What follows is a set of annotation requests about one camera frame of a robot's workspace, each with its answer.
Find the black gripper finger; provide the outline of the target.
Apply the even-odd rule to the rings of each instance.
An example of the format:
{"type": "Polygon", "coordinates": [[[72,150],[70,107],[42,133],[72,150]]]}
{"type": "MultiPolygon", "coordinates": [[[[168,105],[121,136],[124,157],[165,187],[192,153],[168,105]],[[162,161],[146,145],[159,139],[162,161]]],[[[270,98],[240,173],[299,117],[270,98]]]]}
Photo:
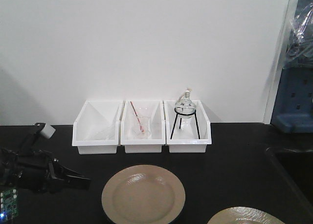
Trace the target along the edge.
{"type": "Polygon", "coordinates": [[[88,190],[91,183],[91,179],[62,165],[58,166],[57,177],[59,179],[57,191],[65,188],[88,190]]]}

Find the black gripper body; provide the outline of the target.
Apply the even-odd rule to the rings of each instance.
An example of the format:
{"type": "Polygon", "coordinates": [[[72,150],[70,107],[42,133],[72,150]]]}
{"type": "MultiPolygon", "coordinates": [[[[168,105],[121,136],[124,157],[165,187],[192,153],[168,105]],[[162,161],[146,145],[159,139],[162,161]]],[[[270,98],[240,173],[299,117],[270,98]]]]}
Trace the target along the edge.
{"type": "Polygon", "coordinates": [[[5,187],[27,189],[35,193],[61,191],[61,171],[58,159],[51,153],[38,151],[21,156],[11,150],[0,150],[0,184],[5,187]]]}

